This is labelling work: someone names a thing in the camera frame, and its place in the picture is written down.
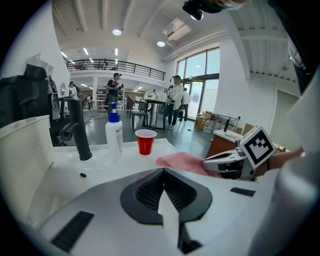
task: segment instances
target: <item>red plastic cup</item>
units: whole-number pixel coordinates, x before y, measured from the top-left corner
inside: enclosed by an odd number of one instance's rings
[[[137,130],[135,135],[138,140],[140,154],[150,155],[157,133],[154,130]]]

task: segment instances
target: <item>pink cloth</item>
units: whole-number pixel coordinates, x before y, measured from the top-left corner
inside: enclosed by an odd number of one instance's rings
[[[194,174],[222,178],[219,172],[204,170],[201,165],[203,161],[204,159],[193,154],[187,152],[177,152],[158,157],[155,160],[155,164],[160,167],[171,167]]]

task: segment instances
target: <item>ceiling vent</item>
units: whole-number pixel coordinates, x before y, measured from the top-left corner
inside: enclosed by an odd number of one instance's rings
[[[168,40],[177,41],[191,31],[191,28],[186,25],[182,20],[176,18],[165,29],[162,34],[168,38]]]

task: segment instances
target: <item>round ceiling light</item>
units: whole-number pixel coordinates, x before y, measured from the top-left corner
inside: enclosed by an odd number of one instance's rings
[[[202,20],[204,18],[204,14],[201,13],[201,19],[196,19],[195,17],[193,17],[192,15],[190,15],[192,19],[194,19],[195,21],[199,21]]]
[[[164,47],[166,44],[164,43],[164,42],[162,42],[162,41],[159,41],[159,42],[157,42],[156,43],[158,46],[160,46],[160,47]]]
[[[122,32],[121,32],[120,29],[114,29],[114,30],[112,31],[112,33],[113,33],[114,35],[116,35],[116,36],[120,36],[120,35],[122,34]]]

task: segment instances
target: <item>black rectangular strip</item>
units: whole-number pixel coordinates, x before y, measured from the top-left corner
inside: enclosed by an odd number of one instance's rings
[[[80,211],[51,241],[53,245],[65,252],[69,252],[88,226],[94,214]]]
[[[240,188],[240,187],[233,187],[230,190],[231,192],[237,193],[237,194],[241,194],[244,196],[248,196],[248,197],[253,197],[256,191],[253,190],[249,190],[249,189],[244,189],[244,188]]]

